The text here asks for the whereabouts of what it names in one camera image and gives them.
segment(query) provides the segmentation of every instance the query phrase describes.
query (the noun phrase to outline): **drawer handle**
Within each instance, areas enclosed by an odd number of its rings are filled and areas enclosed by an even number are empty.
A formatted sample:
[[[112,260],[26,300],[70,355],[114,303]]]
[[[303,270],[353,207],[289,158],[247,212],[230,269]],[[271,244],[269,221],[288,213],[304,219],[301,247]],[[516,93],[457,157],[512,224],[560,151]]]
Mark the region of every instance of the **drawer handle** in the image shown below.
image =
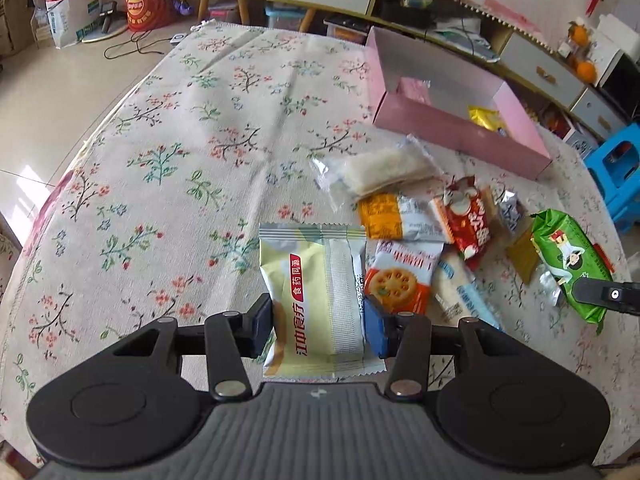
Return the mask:
[[[609,122],[601,115],[598,116],[598,124],[602,126],[605,130],[611,133],[611,125]]]
[[[556,78],[553,77],[551,74],[547,73],[545,69],[542,68],[541,66],[536,67],[536,74],[538,74],[546,82],[551,83],[552,85],[556,84]]]

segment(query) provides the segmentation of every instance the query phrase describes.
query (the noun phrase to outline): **cartoon figure on package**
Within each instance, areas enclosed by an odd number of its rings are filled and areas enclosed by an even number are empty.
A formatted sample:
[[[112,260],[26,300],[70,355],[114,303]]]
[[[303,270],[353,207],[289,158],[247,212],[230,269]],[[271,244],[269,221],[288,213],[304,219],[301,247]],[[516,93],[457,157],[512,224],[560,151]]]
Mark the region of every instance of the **cartoon figure on package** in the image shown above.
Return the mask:
[[[549,266],[549,270],[556,278],[560,279],[560,285],[569,283],[572,279],[572,274],[567,269],[578,270],[582,267],[584,248],[571,245],[567,235],[560,229],[553,233],[549,239],[555,242],[558,249],[560,249],[558,260],[562,263],[562,269]]]

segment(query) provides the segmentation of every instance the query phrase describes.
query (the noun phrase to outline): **clear plastic wrapper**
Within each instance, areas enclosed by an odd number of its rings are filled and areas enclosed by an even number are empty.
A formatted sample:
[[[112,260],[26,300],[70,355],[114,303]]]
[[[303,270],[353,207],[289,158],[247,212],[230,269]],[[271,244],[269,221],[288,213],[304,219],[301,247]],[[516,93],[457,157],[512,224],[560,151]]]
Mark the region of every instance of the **clear plastic wrapper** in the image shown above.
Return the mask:
[[[329,194],[334,211],[392,184],[442,174],[426,147],[407,136],[392,148],[340,158],[312,158],[320,189]]]

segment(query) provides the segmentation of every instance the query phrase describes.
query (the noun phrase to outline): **white shopping bag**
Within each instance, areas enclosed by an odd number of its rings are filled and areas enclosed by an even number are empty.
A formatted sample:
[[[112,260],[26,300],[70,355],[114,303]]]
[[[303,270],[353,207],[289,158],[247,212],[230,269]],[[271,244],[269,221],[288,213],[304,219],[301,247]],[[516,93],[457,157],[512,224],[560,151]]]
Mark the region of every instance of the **white shopping bag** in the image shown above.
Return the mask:
[[[47,15],[57,48],[78,43],[98,27],[101,0],[47,2]]]

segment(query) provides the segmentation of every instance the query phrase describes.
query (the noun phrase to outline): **plastic storage bin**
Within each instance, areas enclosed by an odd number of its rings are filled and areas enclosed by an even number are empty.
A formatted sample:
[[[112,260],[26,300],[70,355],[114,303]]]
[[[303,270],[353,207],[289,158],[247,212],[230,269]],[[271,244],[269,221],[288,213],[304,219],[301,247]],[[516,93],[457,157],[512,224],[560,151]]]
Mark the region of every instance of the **plastic storage bin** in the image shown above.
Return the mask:
[[[238,0],[217,2],[209,6],[209,17],[212,20],[227,23],[240,23]]]
[[[209,9],[209,17],[212,20],[227,23],[240,23],[240,12],[235,9]]]
[[[362,20],[356,20],[340,14],[329,16],[324,20],[326,34],[336,40],[351,41],[351,43],[364,44],[371,26]]]
[[[269,18],[269,28],[282,28],[284,30],[299,30],[300,23],[305,17],[305,10],[299,7],[275,7],[266,6],[264,13]]]

